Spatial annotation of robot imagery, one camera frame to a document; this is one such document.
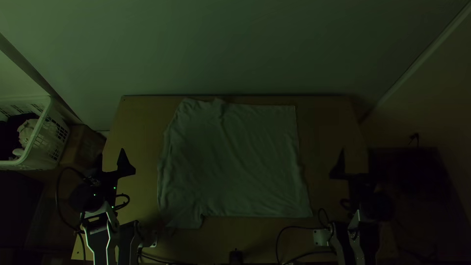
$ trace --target cardboard box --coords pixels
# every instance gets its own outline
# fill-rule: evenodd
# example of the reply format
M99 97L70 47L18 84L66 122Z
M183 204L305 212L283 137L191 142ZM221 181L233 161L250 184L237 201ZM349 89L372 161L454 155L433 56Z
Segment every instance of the cardboard box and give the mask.
M70 166L79 171L86 170L102 152L106 139L86 125L71 126L70 130L69 140L59 165Z

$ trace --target power cord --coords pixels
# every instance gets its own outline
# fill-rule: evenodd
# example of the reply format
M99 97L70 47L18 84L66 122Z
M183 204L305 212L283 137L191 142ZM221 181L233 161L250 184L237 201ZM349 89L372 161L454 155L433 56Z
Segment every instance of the power cord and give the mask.
M125 198L128 199L128 200L125 201L125 202L123 202L123 203L120 204L120 205L116 205L116 206L114 207L114 210L115 210L115 211L124 208L124 207L125 207L126 205L128 205L129 202L131 201L131 198L129 198L129 196L128 196L127 194L124 194L124 193L121 193L121 194L119 194L119 195L116 195L116 198L118 198L118 197L125 197Z
M317 211L317 219L319 220L319 224L321 226L323 226L324 228L329 228L328 225L324 224L322 222L322 220L320 219L320 213L323 212L324 215L325 215L325 218L327 219L327 223L329 224L330 223L330 219L329 219L329 215L327 214L326 210L324 208L319 208L319 210Z
M140 248L140 249L138 250L137 255L140 256L140 257L142 257L142 258L145 258L145 259L148 259L148 260L151 260L151 261L155 261L155 262L158 262L158 263L167 264L167 265L196 265L196 264L192 264L192 263L161 261L161 260L158 260L158 259L156 259L156 258L149 257L148 254L143 254L143 253L142 253L142 248Z
M286 230L286 229L292 229L292 228L296 228L296 229L306 229L306 230L322 229L322 228L319 228L319 227L303 227L303 226L294 226L294 225L284 227L284 228L278 233L278 236L276 237L275 254L276 254L276 263L277 263L278 265L282 265L282 264L280 263L280 258L279 258L279 256L278 256L278 241L280 240L280 236L281 236L281 234L283 233L284 230ZM302 257L305 257L305 256L307 256L307 255L320 254L320 253L333 253L333 252L332 252L332 251L317 251L317 252L313 251L313 252L308 252L308 253L302 254L302 255L300 255L300 256L298 256L298 257L296 257L296 258L290 259L289 262L287 262L287 263L293 262L293 261L295 261L295 260L297 260L297 259L300 259L300 258L302 258Z
M57 182L55 184L55 208L57 209L57 213L59 214L59 217L60 219L62 220L62 222L64 224L66 224L68 227L70 227L71 229L74 230L75 234L78 235L78 237L80 238L80 242L82 244L82 253L83 253L83 264L86 265L87 263L87 258L86 258L86 253L85 253L85 243L83 242L83 237L82 237L82 234L85 234L85 231L83 231L82 229L80 229L80 225L82 224L82 216L83 214L80 214L80 222L77 226L73 226L71 225L69 222L67 222L64 218L64 216L62 215L62 211L60 210L60 206L59 206L59 187L60 187L60 180L62 179L62 175L64 174L64 172L66 170L72 170L74 171L75 173L77 173L80 177L82 177L82 179L84 179L84 175L76 170L75 168L72 168L72 167L65 167L60 173L59 173L59 176L57 177Z
M309 256L309 255L313 255L313 254L323 254L323 253L333 253L333 254L335 254L335 252L333 252L333 251L311 251L311 252L308 252L308 253L304 253L304 254L302 254L302 255L299 255L299 256L297 256L296 258L290 259L289 261L283 263L283 265L287 265L287 264L290 264L290 263L292 263L292 262L295 262L295 261L297 261L298 259L303 258L303 257L305 257L305 256Z

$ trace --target black cable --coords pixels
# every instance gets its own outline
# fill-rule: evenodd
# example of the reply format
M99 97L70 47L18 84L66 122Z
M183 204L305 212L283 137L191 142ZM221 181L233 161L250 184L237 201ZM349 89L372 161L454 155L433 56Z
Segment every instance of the black cable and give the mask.
M298 260L298 259L300 259L300 258L303 258L303 257L305 257L305 256L309 256L309 255L313 255L313 254L323 254L323 253L333 253L333 254L334 254L334 252L332 252L332 251L311 251L311 252L308 252L308 253L304 253L304 254L302 254L302 255L299 255L299 256L297 256L297 257L295 257L295 258L292 258L292 259L290 259L289 261L283 263L283 265L292 263L292 262L294 262L294 261L296 261L296 260Z
M64 224L66 224L68 227L70 227L72 230L75 231L75 233L78 234L79 238L80 238L80 242L82 244L82 253L83 253L83 264L85 265L87 263L87 258L86 258L86 253L85 253L85 243L83 242L83 237L81 234L84 234L85 232L82 231L80 229L80 225L82 224L82 214L80 214L80 221L79 221L79 224L77 226L73 226L71 225L69 222L67 222L64 218L64 216L62 215L62 211L60 210L60 206L59 206L59 187L60 187L60 180L62 178L62 175L64 174L64 172L69 169L69 170L72 170L74 171L75 173L77 173L81 179L85 179L84 175L76 170L75 168L72 168L72 167L65 167L64 169L62 169L62 171L60 171L59 173L59 176L57 177L57 182L55 183L55 208L57 210L57 213L59 214L59 217L60 219L62 220L62 222Z
M85 253L85 243L83 242L82 233L77 233L77 235L78 235L78 238L80 239L80 243L82 244L83 264L86 265L87 264L87 257L86 257L86 253Z
M164 264L168 264L168 265L196 265L196 264L191 264L191 263L161 261L161 260L158 260L158 259L155 259L155 258L146 256L146 254L142 254L142 251L140 251L140 252L138 251L138 256L143 257L143 258L146 258L146 259L151 260L151 261L155 261L155 262L159 262L159 263L164 263Z
M129 201L131 201L131 198L129 198L129 196L128 196L127 194L124 194L124 193L121 193L121 194L119 194L119 195L116 195L116 198L118 198L118 197L125 197L125 198L128 199L128 200L125 201L125 202L123 202L123 203L120 204L120 205L115 206L115 207L114 207L114 210L115 210L115 211L124 208L126 205L129 204Z
M317 211L317 219L319 220L319 224L323 226L324 228L329 228L328 225L324 224L322 220L320 219L320 212L323 212L325 215L325 218L327 219L327 223L330 223L329 215L327 214L327 211L324 208L319 208Z
M281 265L280 259L279 259L279 257L278 257L278 241L280 240L280 236L281 236L281 234L283 233L283 231L286 230L286 229L290 229L290 228L307 229L307 230L322 229L322 228L318 228L318 227L303 227L303 226L295 226L295 225L284 227L284 228L278 233L278 236L276 237L276 243L275 243L276 263L277 263L278 265Z

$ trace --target laundry basket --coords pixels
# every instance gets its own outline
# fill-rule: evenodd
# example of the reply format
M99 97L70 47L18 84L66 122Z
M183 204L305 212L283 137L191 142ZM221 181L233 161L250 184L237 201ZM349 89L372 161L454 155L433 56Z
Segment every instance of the laundry basket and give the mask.
M12 161L0 160L0 170L55 168L69 136L69 127L57 111L57 102L48 96L0 99L0 120L34 112L39 116L23 155Z

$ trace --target metal plate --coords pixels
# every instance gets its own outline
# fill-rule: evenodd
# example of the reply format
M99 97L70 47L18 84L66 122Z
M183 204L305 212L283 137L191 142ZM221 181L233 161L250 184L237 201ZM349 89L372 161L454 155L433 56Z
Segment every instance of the metal plate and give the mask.
M330 231L328 229L313 230L315 246L329 246Z

